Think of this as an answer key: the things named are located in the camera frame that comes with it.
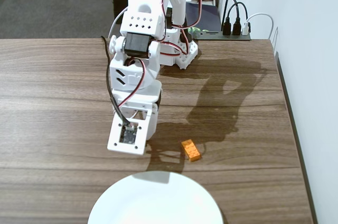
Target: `white wall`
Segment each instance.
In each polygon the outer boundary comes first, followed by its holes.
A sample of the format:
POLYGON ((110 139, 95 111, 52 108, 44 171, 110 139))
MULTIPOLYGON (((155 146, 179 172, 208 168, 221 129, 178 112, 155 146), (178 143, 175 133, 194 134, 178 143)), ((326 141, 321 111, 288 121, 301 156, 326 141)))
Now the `white wall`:
MULTIPOLYGON (((246 4, 249 15, 266 12, 275 19, 275 51, 284 73, 318 222, 338 223, 338 0, 237 1, 246 4)), ((257 16, 251 26, 252 38, 265 39, 270 19, 257 16)))

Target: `lego brick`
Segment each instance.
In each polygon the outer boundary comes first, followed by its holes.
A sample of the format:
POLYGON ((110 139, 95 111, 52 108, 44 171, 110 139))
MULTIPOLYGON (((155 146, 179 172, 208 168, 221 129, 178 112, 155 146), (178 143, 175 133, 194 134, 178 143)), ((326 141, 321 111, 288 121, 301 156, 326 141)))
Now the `lego brick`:
POLYGON ((200 152, 197 150, 195 144, 191 139, 181 142, 185 154, 188 156, 189 161, 193 162, 201 158, 200 152))

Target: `gray carpet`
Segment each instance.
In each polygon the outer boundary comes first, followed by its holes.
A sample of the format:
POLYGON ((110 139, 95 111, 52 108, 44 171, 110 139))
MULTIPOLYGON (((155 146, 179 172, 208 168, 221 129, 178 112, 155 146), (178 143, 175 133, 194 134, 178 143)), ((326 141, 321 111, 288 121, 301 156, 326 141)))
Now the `gray carpet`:
POLYGON ((99 38, 113 20, 111 0, 0 0, 1 39, 99 38))

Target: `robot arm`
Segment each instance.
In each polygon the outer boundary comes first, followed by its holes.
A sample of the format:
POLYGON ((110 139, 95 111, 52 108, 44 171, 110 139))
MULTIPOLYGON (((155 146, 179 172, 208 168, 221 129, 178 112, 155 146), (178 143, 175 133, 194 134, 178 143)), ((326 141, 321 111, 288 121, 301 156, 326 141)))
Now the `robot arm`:
POLYGON ((110 40, 110 82, 119 109, 129 121, 124 124, 115 113, 108 149, 142 155, 146 141, 156 131, 162 84, 156 80, 160 65, 177 64, 186 69, 198 47, 171 25, 183 25, 185 0, 128 0, 120 32, 110 40), (142 118, 133 114, 142 113, 142 118))

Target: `black power plug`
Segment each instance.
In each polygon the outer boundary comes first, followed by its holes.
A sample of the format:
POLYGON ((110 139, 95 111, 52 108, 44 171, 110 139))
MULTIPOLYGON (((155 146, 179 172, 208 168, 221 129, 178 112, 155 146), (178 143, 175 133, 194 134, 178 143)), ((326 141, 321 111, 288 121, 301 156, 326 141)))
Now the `black power plug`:
POLYGON ((233 35, 240 35, 242 30, 242 25, 241 25, 241 18, 236 17, 236 21, 233 24, 233 29, 232 29, 232 34, 233 35))
POLYGON ((223 24, 223 35, 231 35, 231 23, 230 18, 226 18, 226 22, 223 24))

